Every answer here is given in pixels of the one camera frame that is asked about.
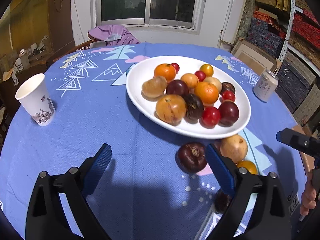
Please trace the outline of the person's right hand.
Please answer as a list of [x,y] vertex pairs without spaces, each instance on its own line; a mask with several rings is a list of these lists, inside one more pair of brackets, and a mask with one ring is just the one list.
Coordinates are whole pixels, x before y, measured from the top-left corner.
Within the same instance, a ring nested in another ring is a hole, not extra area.
[[316,206],[316,190],[312,185],[313,179],[313,170],[311,170],[308,174],[308,178],[305,184],[304,192],[302,193],[302,201],[300,205],[300,215],[307,216],[309,210],[312,210]]

